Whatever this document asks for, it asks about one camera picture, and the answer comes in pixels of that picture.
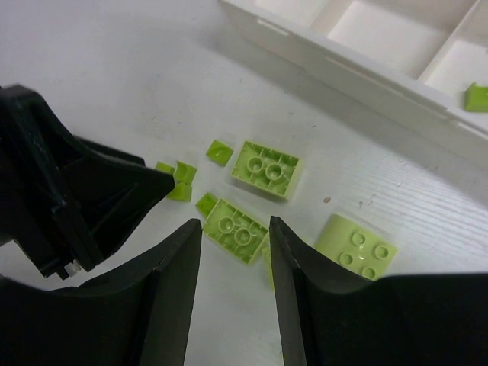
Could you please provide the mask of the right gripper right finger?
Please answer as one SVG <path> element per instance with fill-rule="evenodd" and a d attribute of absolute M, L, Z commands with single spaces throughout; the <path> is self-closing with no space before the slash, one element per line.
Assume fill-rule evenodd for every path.
<path fill-rule="evenodd" d="M 485 365 L 487 276 L 409 274 L 370 281 L 270 220 L 286 365 Z"/>

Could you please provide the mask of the small green lego curved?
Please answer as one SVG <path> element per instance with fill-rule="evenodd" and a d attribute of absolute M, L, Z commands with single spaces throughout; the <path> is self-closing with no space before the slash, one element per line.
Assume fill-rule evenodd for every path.
<path fill-rule="evenodd" d="M 234 150 L 227 144 L 214 140 L 206 152 L 206 157 L 219 166 L 225 167 Z"/>

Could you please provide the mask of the white three-compartment tray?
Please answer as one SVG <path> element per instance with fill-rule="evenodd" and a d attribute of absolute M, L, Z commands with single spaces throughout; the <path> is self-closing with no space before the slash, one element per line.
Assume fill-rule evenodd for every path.
<path fill-rule="evenodd" d="M 487 84 L 485 1 L 223 1 L 231 24 L 256 45 L 324 80 L 343 68 L 471 132 L 471 85 Z"/>

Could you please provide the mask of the green 2x3 lego lower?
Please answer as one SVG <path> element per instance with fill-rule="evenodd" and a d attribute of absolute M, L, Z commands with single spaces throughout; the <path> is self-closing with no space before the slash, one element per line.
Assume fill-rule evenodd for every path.
<path fill-rule="evenodd" d="M 268 228 L 221 198 L 208 214 L 203 233 L 242 263 L 251 265 L 261 254 Z"/>

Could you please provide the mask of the small green lego bottom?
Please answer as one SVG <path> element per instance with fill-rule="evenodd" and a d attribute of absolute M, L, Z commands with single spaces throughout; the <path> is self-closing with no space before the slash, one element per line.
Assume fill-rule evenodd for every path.
<path fill-rule="evenodd" d="M 203 217 L 207 218 L 217 202 L 218 198 L 214 194 L 207 192 L 195 204 L 195 207 Z"/>

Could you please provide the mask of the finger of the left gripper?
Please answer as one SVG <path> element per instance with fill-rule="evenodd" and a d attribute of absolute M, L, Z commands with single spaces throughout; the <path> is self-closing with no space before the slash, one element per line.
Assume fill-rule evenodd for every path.
<path fill-rule="evenodd" d="M 142 158 L 72 135 L 34 90 L 1 90 L 1 241 L 44 277 L 110 258 L 174 186 Z"/>

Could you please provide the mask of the small green lego left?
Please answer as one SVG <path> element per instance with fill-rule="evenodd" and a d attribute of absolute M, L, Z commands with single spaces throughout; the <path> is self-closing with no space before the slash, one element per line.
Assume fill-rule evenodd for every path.
<path fill-rule="evenodd" d="M 194 180 L 194 177 L 197 173 L 197 169 L 182 161 L 177 161 L 176 162 L 176 169 L 174 171 L 174 178 L 175 180 L 182 182 L 187 185 L 191 185 L 191 183 Z"/>

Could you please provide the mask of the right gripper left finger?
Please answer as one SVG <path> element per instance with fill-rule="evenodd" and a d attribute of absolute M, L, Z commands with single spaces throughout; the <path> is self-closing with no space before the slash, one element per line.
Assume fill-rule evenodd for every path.
<path fill-rule="evenodd" d="M 79 287 L 1 279 L 3 365 L 181 365 L 201 258 L 201 223 Z"/>

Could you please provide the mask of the small green lego near finger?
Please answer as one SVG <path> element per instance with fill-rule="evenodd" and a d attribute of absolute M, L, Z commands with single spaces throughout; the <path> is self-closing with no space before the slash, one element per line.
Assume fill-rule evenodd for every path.
<path fill-rule="evenodd" d="M 173 166 L 164 162 L 157 162 L 155 169 L 169 175 L 173 175 L 175 172 L 175 168 Z"/>

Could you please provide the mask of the green 2x2 lego studs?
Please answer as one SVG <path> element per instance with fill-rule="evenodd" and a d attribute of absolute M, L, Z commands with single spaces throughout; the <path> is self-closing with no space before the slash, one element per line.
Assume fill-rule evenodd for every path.
<path fill-rule="evenodd" d="M 397 254 L 397 247 L 356 222 L 334 213 L 314 248 L 343 268 L 376 281 Z"/>

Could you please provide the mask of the green 2x2 lego tilted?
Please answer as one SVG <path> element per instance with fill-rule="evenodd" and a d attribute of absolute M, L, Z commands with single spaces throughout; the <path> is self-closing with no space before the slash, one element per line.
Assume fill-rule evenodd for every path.
<path fill-rule="evenodd" d="M 268 283 L 272 290 L 274 290 L 274 280 L 271 266 L 271 245 L 269 234 L 265 236 L 262 243 L 262 257 L 264 259 L 265 272 L 268 278 Z"/>

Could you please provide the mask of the small green lego cube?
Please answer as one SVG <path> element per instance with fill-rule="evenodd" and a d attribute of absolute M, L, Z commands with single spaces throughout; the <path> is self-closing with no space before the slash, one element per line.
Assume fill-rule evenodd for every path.
<path fill-rule="evenodd" d="M 464 93 L 464 110 L 473 113 L 487 113 L 488 87 L 473 82 Z"/>
<path fill-rule="evenodd" d="M 192 186 L 184 182 L 177 182 L 175 188 L 166 196 L 169 200 L 190 202 L 192 197 Z"/>

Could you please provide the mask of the green 2x3 lego upper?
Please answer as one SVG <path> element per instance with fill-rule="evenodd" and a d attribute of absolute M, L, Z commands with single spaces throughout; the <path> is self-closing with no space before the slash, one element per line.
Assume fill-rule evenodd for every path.
<path fill-rule="evenodd" d="M 302 170 L 301 158 L 246 140 L 230 176 L 266 194 L 288 200 L 297 187 Z"/>

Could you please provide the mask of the green 2x3 lego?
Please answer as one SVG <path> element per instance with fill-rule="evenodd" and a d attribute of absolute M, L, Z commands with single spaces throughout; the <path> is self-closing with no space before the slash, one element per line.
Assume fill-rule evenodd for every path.
<path fill-rule="evenodd" d="M 246 140 L 230 176 L 266 194 L 288 200 L 297 187 L 302 170 L 301 158 Z"/>
<path fill-rule="evenodd" d="M 261 254 L 268 228 L 221 198 L 208 214 L 203 233 L 242 263 L 251 265 Z"/>

